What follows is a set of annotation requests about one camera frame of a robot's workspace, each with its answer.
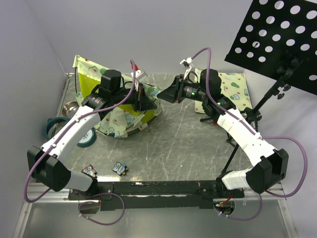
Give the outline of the teal double pet bowl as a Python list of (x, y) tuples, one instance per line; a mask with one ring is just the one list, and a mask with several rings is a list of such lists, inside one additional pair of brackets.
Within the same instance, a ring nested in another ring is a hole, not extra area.
[[(86, 148), (95, 143), (97, 134), (93, 126), (90, 124), (90, 119), (94, 119), (89, 116), (88, 119), (68, 119), (65, 117), (56, 117), (48, 119), (45, 127), (45, 138), (47, 141), (51, 139), (53, 142), (60, 142), (64, 145), (77, 145), (81, 148)], [(57, 123), (66, 122), (65, 127), (56, 134), (56, 136), (49, 136), (49, 132)]]

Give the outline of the stainless steel pet bowl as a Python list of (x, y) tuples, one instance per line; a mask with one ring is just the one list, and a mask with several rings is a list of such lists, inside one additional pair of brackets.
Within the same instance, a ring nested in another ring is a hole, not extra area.
[(66, 103), (62, 108), (62, 115), (71, 119), (77, 112), (79, 105), (76, 101)]

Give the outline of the red owl puzzle piece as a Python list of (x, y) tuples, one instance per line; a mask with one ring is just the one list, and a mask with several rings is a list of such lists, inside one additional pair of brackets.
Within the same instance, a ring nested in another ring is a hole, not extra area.
[(82, 169), (82, 172), (89, 175), (89, 176), (92, 176), (94, 178), (97, 177), (97, 172), (92, 165), (88, 165), (88, 166), (84, 167)]

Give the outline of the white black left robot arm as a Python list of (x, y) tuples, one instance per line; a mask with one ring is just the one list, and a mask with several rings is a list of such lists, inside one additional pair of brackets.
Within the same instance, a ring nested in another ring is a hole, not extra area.
[(121, 72), (108, 69), (101, 82), (86, 96), (70, 121), (41, 147), (32, 146), (27, 152), (29, 174), (27, 179), (46, 185), (53, 191), (63, 188), (79, 190), (86, 199), (98, 193), (98, 180), (83, 172), (68, 169), (64, 162), (84, 134), (101, 122), (120, 105), (132, 105), (134, 111), (155, 110), (156, 104), (146, 95), (138, 82), (138, 71), (133, 71), (130, 88), (125, 88)]

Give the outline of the green patterned tent mat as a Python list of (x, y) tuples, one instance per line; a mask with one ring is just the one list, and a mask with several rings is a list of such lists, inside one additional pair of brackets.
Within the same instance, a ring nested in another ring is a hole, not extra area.
[(243, 111), (246, 107), (252, 108), (246, 77), (242, 73), (220, 72), (221, 93), (228, 97), (235, 106)]

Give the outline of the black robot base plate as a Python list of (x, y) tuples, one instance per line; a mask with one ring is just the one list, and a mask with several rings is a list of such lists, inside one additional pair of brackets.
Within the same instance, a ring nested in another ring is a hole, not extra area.
[(127, 209), (198, 207), (212, 209), (213, 202), (244, 198), (243, 189), (228, 190), (216, 180), (188, 181), (112, 181), (99, 182), (97, 190), (78, 192), (72, 190), (69, 200), (96, 201), (102, 211), (122, 208), (119, 195)]

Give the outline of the black music stand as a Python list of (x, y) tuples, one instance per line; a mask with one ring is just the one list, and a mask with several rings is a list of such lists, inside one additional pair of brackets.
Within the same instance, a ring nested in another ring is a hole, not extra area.
[(258, 122), (260, 108), (291, 87), (317, 93), (317, 5), (306, 0), (254, 0), (236, 35), (226, 62), (274, 79), (248, 122)]

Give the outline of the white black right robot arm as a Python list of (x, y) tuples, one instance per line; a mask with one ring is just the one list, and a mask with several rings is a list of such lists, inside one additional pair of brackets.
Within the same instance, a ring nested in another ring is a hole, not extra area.
[(233, 102), (221, 92), (222, 81), (216, 70), (204, 69), (198, 83), (177, 75), (173, 83), (157, 97), (170, 103), (184, 99), (202, 102), (205, 114), (223, 128), (245, 152), (252, 168), (225, 172), (216, 185), (220, 197), (228, 197), (234, 189), (250, 188), (263, 193), (286, 177), (289, 155), (265, 141), (241, 115)]

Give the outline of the blue owl puzzle piece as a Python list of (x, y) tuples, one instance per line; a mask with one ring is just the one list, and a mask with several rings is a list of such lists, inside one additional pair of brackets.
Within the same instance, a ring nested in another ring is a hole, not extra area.
[(112, 171), (117, 173), (119, 176), (124, 176), (129, 171), (126, 164), (116, 162), (112, 168)]

